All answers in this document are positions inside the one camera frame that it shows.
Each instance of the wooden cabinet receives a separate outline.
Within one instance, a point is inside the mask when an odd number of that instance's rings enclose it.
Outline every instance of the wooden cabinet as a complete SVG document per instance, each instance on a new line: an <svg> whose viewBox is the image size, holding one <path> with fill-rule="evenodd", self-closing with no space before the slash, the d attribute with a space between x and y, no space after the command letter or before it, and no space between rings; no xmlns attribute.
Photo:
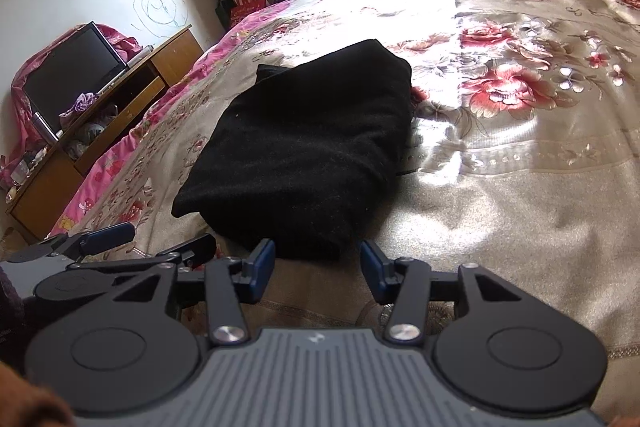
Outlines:
<svg viewBox="0 0 640 427"><path fill-rule="evenodd" d="M83 179L69 156L62 150L54 151L17 200L12 216L35 237L44 239Z"/></svg>
<svg viewBox="0 0 640 427"><path fill-rule="evenodd" d="M114 81L50 148L7 206L7 214L36 238L44 239L96 160L137 125L150 105L177 84L201 55L202 49L188 26L142 58ZM111 103L119 109L117 117L73 161L65 152L66 145Z"/></svg>

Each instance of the folded black sweater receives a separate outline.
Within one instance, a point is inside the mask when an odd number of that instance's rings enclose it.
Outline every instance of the folded black sweater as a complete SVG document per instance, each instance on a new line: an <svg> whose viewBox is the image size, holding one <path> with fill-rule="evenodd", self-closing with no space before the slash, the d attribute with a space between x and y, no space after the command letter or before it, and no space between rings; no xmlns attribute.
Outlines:
<svg viewBox="0 0 640 427"><path fill-rule="evenodd" d="M295 68L258 67L175 197L245 248L335 258L393 179L408 135L411 67L375 40Z"/></svg>

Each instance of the television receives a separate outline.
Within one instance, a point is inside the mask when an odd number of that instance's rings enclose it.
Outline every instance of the television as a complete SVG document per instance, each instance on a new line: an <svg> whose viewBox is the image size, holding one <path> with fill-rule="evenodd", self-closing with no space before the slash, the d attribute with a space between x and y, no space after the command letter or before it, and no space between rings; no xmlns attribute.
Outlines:
<svg viewBox="0 0 640 427"><path fill-rule="evenodd" d="M39 112L56 133L60 114L68 111L81 93L98 93L127 69L94 22L57 45L24 84L33 113Z"/></svg>

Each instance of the wooden drawer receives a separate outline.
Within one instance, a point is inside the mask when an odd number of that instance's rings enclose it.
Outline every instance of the wooden drawer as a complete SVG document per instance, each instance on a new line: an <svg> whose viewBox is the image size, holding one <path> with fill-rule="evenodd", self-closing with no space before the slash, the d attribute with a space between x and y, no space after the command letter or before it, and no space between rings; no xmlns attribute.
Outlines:
<svg viewBox="0 0 640 427"><path fill-rule="evenodd" d="M156 76L151 83L142 90L119 115L102 131L91 143L84 154L76 160L75 166L83 176L91 170L95 161L109 149L118 135L125 130L134 118L136 118L144 108L164 89L162 78Z"/></svg>
<svg viewBox="0 0 640 427"><path fill-rule="evenodd" d="M82 176L62 151L56 151L11 211L27 230L44 239L82 183Z"/></svg>
<svg viewBox="0 0 640 427"><path fill-rule="evenodd" d="M202 57L202 48L191 32L184 32L169 42L151 58L166 85L171 87L189 73L195 61Z"/></svg>

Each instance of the bed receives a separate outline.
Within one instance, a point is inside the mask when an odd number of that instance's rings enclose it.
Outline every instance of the bed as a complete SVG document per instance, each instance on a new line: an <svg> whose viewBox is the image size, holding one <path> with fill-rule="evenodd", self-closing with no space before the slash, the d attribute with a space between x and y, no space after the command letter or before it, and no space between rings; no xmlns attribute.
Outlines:
<svg viewBox="0 0 640 427"><path fill-rule="evenodd" d="M639 10L640 0L270 6L98 161L54 232L132 222L135 241L102 259L152 255L203 232L198 214L173 218L172 201L258 63L295 66L377 38L412 65L422 101L396 190L368 237L434 269L476 261L578 320L609 351L596 411L638 415ZM234 252L219 239L223 254ZM387 311L353 250L335 264L278 261L263 301L245 312L252 327L340 327L379 325Z"/></svg>

